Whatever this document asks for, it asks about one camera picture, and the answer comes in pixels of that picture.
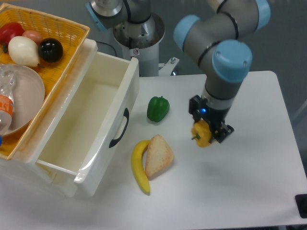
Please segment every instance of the black drawer handle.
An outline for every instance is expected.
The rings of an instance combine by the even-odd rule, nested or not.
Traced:
[[[125,132],[126,132],[126,129],[127,129],[127,126],[128,126],[128,122],[129,122],[129,110],[128,108],[125,109],[124,111],[124,116],[126,117],[127,121],[126,121],[126,124],[125,124],[125,127],[124,127],[124,130],[123,132],[121,133],[120,137],[117,138],[117,139],[112,139],[111,142],[110,142],[110,145],[109,145],[109,148],[111,147],[114,147],[117,145],[117,143],[119,143],[119,141],[123,138]]]

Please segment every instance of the onion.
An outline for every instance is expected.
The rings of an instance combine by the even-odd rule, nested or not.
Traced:
[[[37,44],[28,37],[14,37],[9,42],[9,54],[16,64],[29,67],[39,64]]]

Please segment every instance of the banana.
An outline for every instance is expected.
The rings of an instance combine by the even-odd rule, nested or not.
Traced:
[[[141,188],[141,190],[149,194],[150,186],[148,178],[145,174],[143,164],[142,164],[142,156],[144,152],[147,150],[150,140],[142,140],[136,144],[131,156],[131,165],[134,177]]]

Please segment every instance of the white plate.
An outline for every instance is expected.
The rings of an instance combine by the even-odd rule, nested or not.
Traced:
[[[45,86],[38,73],[26,66],[13,66],[16,74],[12,89],[13,117],[11,126],[5,135],[12,134],[29,124],[40,110],[45,98]]]

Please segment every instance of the gray floor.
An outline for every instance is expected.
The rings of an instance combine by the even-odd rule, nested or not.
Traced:
[[[3,1],[51,13],[91,27],[90,39],[111,43],[119,52],[110,33],[99,32],[85,10],[87,0],[28,0]],[[307,99],[307,0],[268,0],[272,17],[269,24],[242,41],[253,52],[251,71],[271,70],[278,76],[290,119]],[[187,14],[196,14],[206,20],[214,15],[205,0],[152,0],[152,10],[164,21],[166,32],[160,44],[160,62],[175,56],[180,59],[177,73],[200,74],[198,67],[185,56],[173,41],[173,30],[178,21]],[[113,54],[106,45],[100,51]],[[307,118],[293,125],[302,162],[307,169]]]

